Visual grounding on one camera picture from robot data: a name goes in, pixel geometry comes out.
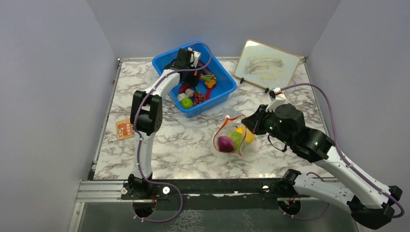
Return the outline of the purple sweet potato toy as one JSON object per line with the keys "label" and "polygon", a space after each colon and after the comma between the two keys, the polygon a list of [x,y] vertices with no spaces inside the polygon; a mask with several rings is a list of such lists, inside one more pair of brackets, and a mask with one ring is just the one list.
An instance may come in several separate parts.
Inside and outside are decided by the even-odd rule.
{"label": "purple sweet potato toy", "polygon": [[185,93],[187,89],[190,89],[191,85],[190,84],[182,84],[179,89],[178,89],[178,93]]}

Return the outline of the yellow bell pepper toy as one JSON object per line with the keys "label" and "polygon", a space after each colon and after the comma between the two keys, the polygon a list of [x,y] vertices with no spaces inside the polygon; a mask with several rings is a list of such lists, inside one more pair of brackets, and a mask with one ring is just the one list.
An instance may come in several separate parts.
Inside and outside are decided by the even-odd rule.
{"label": "yellow bell pepper toy", "polygon": [[254,141],[254,135],[245,126],[238,127],[235,131],[240,133],[245,138],[245,142],[247,144],[251,144]]}

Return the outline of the green cabbage toy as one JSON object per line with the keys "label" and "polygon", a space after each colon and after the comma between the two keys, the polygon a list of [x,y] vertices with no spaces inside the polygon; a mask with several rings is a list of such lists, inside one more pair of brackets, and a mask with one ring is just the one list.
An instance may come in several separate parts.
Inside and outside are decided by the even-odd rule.
{"label": "green cabbage toy", "polygon": [[236,131],[232,131],[228,133],[228,137],[234,142],[234,151],[236,151],[243,142],[243,136]]}

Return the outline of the clear zip bag orange zipper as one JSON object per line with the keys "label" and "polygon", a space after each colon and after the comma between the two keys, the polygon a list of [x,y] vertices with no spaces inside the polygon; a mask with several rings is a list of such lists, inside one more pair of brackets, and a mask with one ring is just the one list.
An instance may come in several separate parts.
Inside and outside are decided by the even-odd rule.
{"label": "clear zip bag orange zipper", "polygon": [[223,108],[225,120],[213,137],[213,154],[235,154],[242,156],[248,152],[255,141],[255,136],[244,126],[246,116],[236,110]]}

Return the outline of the purple onion toy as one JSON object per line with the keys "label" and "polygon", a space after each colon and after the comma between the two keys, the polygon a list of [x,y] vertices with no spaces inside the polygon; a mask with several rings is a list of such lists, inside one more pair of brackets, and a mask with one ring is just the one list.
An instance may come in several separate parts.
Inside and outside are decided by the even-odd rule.
{"label": "purple onion toy", "polygon": [[228,136],[220,136],[217,143],[219,152],[231,153],[235,151],[234,141]]}

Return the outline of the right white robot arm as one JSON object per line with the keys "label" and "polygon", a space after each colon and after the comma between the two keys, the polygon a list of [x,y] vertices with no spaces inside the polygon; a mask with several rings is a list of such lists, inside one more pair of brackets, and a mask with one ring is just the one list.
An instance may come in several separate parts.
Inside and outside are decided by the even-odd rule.
{"label": "right white robot arm", "polygon": [[279,105],[273,111],[260,105],[241,122],[255,135],[267,134],[283,142],[298,157],[325,169],[342,184],[334,186],[289,169],[279,183],[282,195],[320,199],[349,212],[356,222],[373,230],[404,215],[404,208],[399,214],[393,209],[402,195],[398,186],[387,186],[355,166],[330,137],[307,127],[303,113],[292,104]]}

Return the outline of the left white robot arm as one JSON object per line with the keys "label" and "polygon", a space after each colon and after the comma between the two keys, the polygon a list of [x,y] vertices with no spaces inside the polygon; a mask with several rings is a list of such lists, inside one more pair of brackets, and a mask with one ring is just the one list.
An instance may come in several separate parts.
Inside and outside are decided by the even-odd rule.
{"label": "left white robot arm", "polygon": [[191,47],[178,50],[175,60],[165,66],[160,77],[146,90],[133,94],[130,122],[136,137],[135,160],[128,177],[127,193],[147,198],[152,193],[152,148],[163,119],[163,98],[182,81],[193,81],[201,53]]}

